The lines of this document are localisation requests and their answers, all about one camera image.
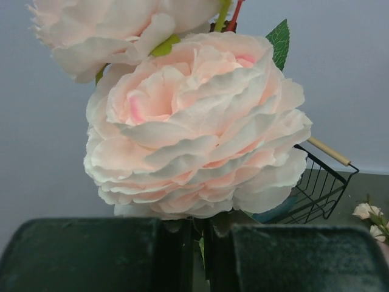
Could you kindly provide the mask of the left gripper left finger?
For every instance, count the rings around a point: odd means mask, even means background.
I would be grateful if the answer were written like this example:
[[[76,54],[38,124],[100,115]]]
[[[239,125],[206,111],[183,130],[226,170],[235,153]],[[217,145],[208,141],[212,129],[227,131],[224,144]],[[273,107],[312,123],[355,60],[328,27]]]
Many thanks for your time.
[[[191,291],[187,221],[54,218],[23,223],[1,257],[2,291]]]

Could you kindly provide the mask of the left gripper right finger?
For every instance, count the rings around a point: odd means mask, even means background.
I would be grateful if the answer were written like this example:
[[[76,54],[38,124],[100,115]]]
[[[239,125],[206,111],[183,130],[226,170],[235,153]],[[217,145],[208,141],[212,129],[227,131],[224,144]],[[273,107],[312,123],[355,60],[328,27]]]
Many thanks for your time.
[[[364,229],[297,224],[204,225],[212,291],[387,291],[388,265]]]

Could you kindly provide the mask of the pale pink peony stem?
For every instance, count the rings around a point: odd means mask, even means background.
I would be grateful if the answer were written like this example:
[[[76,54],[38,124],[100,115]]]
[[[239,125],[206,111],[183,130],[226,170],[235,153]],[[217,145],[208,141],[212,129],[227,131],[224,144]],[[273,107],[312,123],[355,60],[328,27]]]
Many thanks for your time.
[[[86,174],[121,217],[263,215],[306,169],[312,123],[283,74],[290,30],[236,31],[241,1],[33,1],[31,29],[86,106]]]

